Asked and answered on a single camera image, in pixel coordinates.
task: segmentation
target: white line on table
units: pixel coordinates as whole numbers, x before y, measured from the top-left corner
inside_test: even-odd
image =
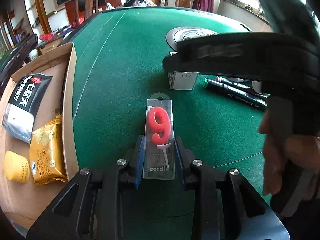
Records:
[[[94,63],[93,63],[93,65],[92,65],[92,67],[91,67],[91,69],[90,69],[89,75],[88,75],[88,77],[87,77],[87,80],[86,80],[85,83],[84,83],[84,87],[83,87],[83,89],[82,89],[82,92],[81,92],[81,95],[80,95],[80,98],[79,98],[79,102],[78,102],[77,107],[76,107],[75,115],[73,116],[73,121],[74,121],[75,118],[76,118],[76,115],[77,115],[77,112],[78,112],[78,108],[79,108],[79,104],[80,104],[80,101],[81,101],[81,98],[82,98],[82,95],[83,95],[83,91],[84,91],[84,88],[85,88],[85,86],[86,86],[86,84],[87,84],[87,81],[88,81],[88,79],[89,79],[89,76],[90,76],[90,74],[91,74],[91,71],[92,71],[92,69],[93,69],[93,67],[94,67],[94,65],[95,65],[95,63],[96,63],[96,61],[97,61],[97,59],[98,59],[98,57],[99,57],[99,55],[100,55],[103,47],[104,47],[104,45],[106,44],[107,40],[109,39],[111,33],[112,33],[113,30],[116,28],[116,26],[118,25],[118,23],[120,22],[120,20],[122,19],[122,17],[124,16],[125,13],[126,13],[126,12],[123,13],[123,15],[121,16],[121,18],[119,19],[119,21],[118,21],[118,22],[116,23],[116,25],[113,27],[113,29],[112,29],[112,31],[110,32],[109,36],[107,37],[106,41],[103,43],[103,45],[102,45],[102,47],[101,47],[101,49],[100,49],[100,51],[99,51],[99,53],[98,53],[98,55],[97,55]]]
[[[112,15],[109,20],[106,21],[106,23],[101,27],[100,30],[98,30],[98,32],[96,33],[96,35],[94,35],[94,37],[92,38],[92,40],[88,43],[88,45],[85,47],[84,51],[82,52],[82,54],[80,55],[80,57],[78,58],[78,60],[82,57],[82,55],[84,54],[84,52],[87,50],[87,48],[89,47],[89,45],[91,44],[91,42],[94,40],[94,38],[98,35],[98,33],[102,30],[102,28],[108,23],[108,21],[111,20],[111,18],[113,17],[114,15]]]

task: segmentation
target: snack package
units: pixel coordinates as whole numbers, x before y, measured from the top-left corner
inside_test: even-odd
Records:
[[[4,174],[8,179],[27,183],[30,177],[28,160],[17,153],[7,151],[4,155]]]
[[[2,125],[13,137],[30,143],[32,128],[51,76],[31,74],[16,85],[4,111]]]
[[[36,184],[67,182],[62,151],[62,114],[32,133],[29,158]]]

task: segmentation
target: yellow cracker package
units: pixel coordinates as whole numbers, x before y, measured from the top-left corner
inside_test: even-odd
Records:
[[[36,184],[56,179],[67,182],[62,151],[62,114],[33,132],[30,166]]]

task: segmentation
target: human hand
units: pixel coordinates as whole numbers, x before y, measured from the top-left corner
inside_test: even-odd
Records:
[[[309,169],[320,169],[320,138],[309,135],[292,135],[281,150],[275,143],[270,125],[270,115],[265,112],[259,127],[259,133],[266,134],[262,153],[265,158],[263,170],[263,195],[277,194],[282,186],[282,173],[287,160],[297,166]],[[304,199],[313,197],[317,176],[314,176]]]

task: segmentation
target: metal screw head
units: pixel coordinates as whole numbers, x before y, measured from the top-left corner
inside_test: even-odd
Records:
[[[202,161],[201,160],[194,160],[192,163],[195,166],[201,166],[202,165]]]
[[[238,171],[237,169],[232,168],[232,169],[230,169],[230,173],[231,173],[232,175],[238,175],[238,174],[239,174],[239,171]]]
[[[125,165],[127,163],[127,161],[125,159],[119,159],[117,160],[117,164],[122,166],[122,165]]]
[[[80,170],[81,175],[87,175],[88,173],[89,173],[89,169],[87,169],[87,168],[83,168]]]

